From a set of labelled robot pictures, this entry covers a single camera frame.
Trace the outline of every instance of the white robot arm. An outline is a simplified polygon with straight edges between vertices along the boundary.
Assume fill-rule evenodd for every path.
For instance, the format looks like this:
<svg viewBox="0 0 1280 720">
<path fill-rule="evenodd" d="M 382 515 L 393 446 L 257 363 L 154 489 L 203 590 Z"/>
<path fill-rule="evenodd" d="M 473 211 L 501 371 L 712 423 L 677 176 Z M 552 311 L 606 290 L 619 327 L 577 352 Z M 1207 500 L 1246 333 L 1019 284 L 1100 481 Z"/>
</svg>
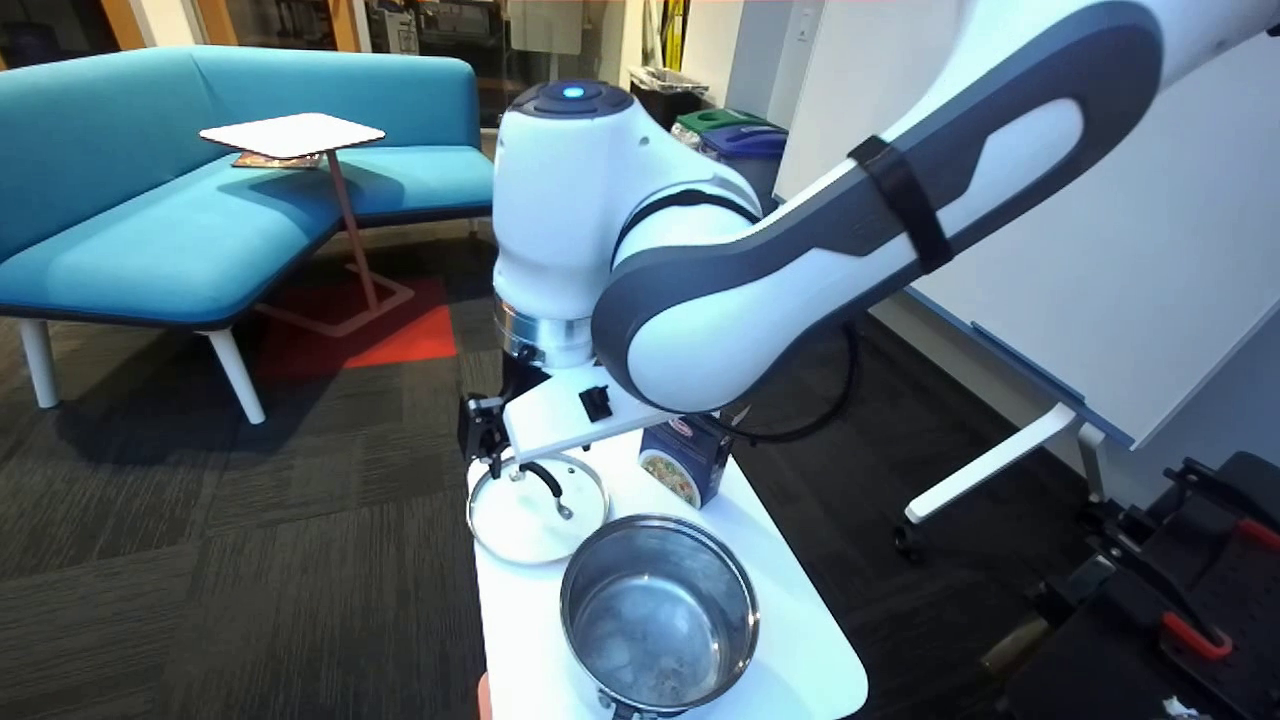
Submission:
<svg viewBox="0 0 1280 720">
<path fill-rule="evenodd" d="M 739 401 L 806 333 L 1050 202 L 1161 88 L 1277 23 L 1280 0 L 974 0 L 923 99 L 766 221 L 628 94 L 533 88 L 496 149 L 496 291 L 525 379 L 485 405 L 492 446 L 535 461 Z"/>
</svg>

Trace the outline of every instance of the white table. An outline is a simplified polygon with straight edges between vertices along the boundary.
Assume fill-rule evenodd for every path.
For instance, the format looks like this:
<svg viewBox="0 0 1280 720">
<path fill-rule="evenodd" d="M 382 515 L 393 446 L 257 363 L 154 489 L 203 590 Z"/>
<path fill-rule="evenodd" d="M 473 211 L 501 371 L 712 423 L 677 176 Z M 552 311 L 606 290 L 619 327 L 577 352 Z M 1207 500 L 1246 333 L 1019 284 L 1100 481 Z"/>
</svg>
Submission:
<svg viewBox="0 0 1280 720">
<path fill-rule="evenodd" d="M 767 520 L 736 466 L 725 468 L 722 498 L 688 508 L 638 466 L 641 432 L 612 436 L 594 453 L 608 489 L 612 515 L 665 512 L 706 525 L 754 575 L 762 602 L 762 644 L 747 674 L 688 720 L 779 720 L 779 717 L 849 717 L 868 700 L 868 674 L 830 606 L 810 586 L 790 540 Z M 487 656 L 492 717 L 608 717 L 594 676 L 577 663 L 560 628 L 560 566 L 508 566 L 476 546 L 480 621 Z"/>
<path fill-rule="evenodd" d="M 323 112 L 298 112 L 298 117 L 267 117 L 267 122 L 248 122 L 248 124 L 203 129 L 201 137 L 214 139 L 214 145 L 229 145 L 229 149 L 242 149 L 242 153 L 267 155 L 267 160 L 323 155 L 323 169 L 333 176 L 333 196 L 336 196 L 336 210 L 343 215 L 343 232 L 348 232 L 348 244 L 354 244 L 354 262 L 357 262 L 357 276 L 361 276 L 361 291 L 365 291 L 367 311 L 361 311 L 361 317 L 354 317 L 343 326 L 317 326 L 317 321 L 286 311 L 286 307 L 260 307 L 260 311 L 294 321 L 294 326 L 304 326 L 304 327 L 323 333 L 323 337 L 348 337 L 348 333 L 365 327 L 367 321 L 384 317 L 388 307 L 395 307 L 395 305 L 405 305 L 411 296 L 411 290 L 367 274 L 365 237 L 361 237 L 361 223 L 357 223 L 357 211 L 354 211 L 354 196 L 348 196 L 348 184 L 343 184 L 343 163 L 336 160 L 340 149 L 357 149 L 357 145 L 382 139 L 384 137 L 382 129 L 354 124 L 354 122 L 323 117 Z"/>
</svg>

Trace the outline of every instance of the black cable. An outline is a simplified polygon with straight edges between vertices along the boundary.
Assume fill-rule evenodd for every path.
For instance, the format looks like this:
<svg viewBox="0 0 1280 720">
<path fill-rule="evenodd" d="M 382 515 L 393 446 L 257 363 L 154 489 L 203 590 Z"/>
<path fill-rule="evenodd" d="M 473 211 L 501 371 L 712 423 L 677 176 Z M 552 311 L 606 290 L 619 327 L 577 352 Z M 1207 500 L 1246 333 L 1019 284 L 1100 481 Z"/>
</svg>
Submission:
<svg viewBox="0 0 1280 720">
<path fill-rule="evenodd" d="M 736 436 L 736 441 L 747 441 L 747 446 L 791 446 L 791 441 L 799 441 L 799 436 L 821 432 L 825 423 L 831 423 L 831 421 L 844 414 L 858 377 L 862 377 L 862 344 L 858 344 L 858 333 L 844 326 L 844 379 L 840 379 L 840 392 L 837 392 L 837 401 L 831 401 L 821 415 L 812 415 L 810 423 L 795 423 L 795 428 L 784 428 L 784 432 L 747 432 L 747 428 L 725 423 L 722 415 L 695 415 L 694 423 L 712 423 L 717 432 Z"/>
</svg>

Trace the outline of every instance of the blue couch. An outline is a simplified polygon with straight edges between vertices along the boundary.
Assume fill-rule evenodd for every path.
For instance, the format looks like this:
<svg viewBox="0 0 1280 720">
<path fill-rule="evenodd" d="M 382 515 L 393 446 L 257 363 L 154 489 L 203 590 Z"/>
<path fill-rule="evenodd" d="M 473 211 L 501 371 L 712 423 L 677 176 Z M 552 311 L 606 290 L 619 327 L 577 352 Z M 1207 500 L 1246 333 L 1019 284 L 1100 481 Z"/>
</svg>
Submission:
<svg viewBox="0 0 1280 720">
<path fill-rule="evenodd" d="M 330 174 L 233 169 L 201 129 L 333 112 L 384 129 L 340 163 L 361 223 L 487 215 L 476 78 L 444 58 L 142 49 L 0 72 L 0 317 L 38 405 L 48 321 L 203 333 L 264 421 L 233 326 L 340 227 Z"/>
</svg>

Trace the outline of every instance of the metal pot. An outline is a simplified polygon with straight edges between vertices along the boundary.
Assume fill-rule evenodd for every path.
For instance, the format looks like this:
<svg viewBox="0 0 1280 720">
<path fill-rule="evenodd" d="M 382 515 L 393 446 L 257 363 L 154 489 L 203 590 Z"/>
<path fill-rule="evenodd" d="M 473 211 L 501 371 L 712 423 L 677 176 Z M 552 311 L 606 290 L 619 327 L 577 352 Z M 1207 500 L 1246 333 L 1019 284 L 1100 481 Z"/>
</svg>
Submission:
<svg viewBox="0 0 1280 720">
<path fill-rule="evenodd" d="M 717 535 L 677 515 L 623 515 L 573 554 L 560 623 L 616 717 L 682 717 L 739 682 L 762 609 Z"/>
</svg>

